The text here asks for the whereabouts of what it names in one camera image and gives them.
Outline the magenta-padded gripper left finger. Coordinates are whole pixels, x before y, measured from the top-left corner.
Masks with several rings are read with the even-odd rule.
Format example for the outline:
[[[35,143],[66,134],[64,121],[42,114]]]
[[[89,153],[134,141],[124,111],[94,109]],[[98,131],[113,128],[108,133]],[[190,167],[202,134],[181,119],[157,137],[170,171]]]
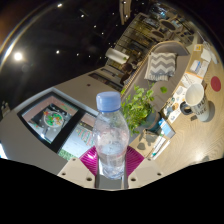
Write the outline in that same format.
[[[59,171],[58,176],[84,188],[95,189],[98,185],[99,161],[95,147],[80,158],[71,158]]]

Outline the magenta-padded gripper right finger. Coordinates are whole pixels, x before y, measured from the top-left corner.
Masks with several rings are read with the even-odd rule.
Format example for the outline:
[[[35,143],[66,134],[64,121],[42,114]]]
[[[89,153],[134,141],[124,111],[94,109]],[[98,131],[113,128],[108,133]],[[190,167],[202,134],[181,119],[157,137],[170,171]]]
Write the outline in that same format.
[[[143,187],[163,177],[153,159],[145,158],[132,147],[127,148],[125,168],[129,189]]]

